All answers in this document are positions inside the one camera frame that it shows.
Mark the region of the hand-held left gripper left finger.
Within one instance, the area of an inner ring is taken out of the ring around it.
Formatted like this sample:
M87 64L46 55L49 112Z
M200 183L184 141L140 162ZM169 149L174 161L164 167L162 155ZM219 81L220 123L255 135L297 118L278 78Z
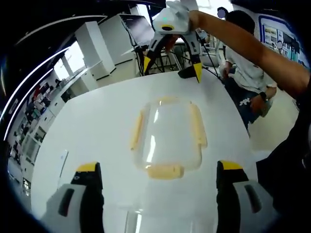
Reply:
M100 163L79 166L71 182L48 199L41 223L51 233L103 233L102 190Z

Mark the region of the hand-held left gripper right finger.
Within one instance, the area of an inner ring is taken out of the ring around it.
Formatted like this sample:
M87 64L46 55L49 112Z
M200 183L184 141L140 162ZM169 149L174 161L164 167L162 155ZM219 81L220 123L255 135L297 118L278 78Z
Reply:
M218 233L266 233L279 217L271 195L235 162L217 162L216 188Z

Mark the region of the person's right hand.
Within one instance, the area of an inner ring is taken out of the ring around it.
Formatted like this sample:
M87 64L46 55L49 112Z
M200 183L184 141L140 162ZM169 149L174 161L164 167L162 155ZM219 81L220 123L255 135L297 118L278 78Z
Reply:
M179 18L188 18L189 17L189 8L181 3L178 0L167 1L166 5L168 9Z

